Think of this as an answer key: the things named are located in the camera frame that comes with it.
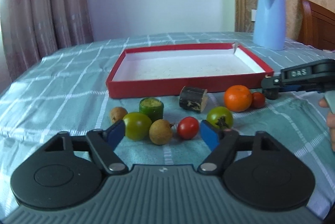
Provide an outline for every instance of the curtain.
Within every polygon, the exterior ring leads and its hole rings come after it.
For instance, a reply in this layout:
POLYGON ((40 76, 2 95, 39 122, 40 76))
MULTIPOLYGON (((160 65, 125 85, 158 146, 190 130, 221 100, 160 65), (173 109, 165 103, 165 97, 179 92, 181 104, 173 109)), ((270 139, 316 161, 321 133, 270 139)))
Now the curtain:
POLYGON ((93 41, 86 0, 0 0, 4 51, 14 81, 44 56, 93 41))

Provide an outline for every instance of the electrical outlet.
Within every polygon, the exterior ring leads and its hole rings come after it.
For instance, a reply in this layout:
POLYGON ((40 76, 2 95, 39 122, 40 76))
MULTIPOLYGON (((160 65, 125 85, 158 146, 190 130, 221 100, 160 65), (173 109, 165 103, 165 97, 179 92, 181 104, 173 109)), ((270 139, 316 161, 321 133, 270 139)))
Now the electrical outlet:
POLYGON ((255 22, 255 21, 256 21, 256 13, 257 13, 257 10, 256 10, 256 9, 252 9, 252 10, 251 10, 251 21, 252 21, 252 22, 255 22))

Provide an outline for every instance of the green tomato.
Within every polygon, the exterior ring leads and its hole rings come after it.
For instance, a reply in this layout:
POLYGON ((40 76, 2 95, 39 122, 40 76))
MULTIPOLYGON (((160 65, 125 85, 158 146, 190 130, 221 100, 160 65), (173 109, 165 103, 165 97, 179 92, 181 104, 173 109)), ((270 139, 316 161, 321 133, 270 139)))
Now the green tomato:
POLYGON ((232 113, 226 107, 215 107, 207 114, 206 120, 217 129, 231 128, 234 122, 232 113))
POLYGON ((145 138, 152 124, 150 118, 141 112, 130 112, 123 117, 123 121, 126 125, 126 137, 133 141, 145 138))

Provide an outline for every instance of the tomato stem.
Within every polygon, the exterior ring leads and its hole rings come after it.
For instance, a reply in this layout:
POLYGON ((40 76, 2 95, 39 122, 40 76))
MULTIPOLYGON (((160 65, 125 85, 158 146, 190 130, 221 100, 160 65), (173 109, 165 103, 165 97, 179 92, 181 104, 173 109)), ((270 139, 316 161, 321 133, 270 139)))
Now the tomato stem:
POLYGON ((217 119, 216 125, 219 126, 220 130, 229 129, 229 125, 226 123, 226 118, 224 116, 217 119))

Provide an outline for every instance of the blue kettle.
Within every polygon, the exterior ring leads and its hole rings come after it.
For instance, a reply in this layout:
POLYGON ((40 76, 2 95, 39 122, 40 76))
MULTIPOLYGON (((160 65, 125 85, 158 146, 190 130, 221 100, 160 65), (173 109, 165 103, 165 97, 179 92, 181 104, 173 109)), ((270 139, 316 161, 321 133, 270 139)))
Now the blue kettle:
POLYGON ((283 50, 286 36, 286 0, 258 0, 254 44, 283 50))

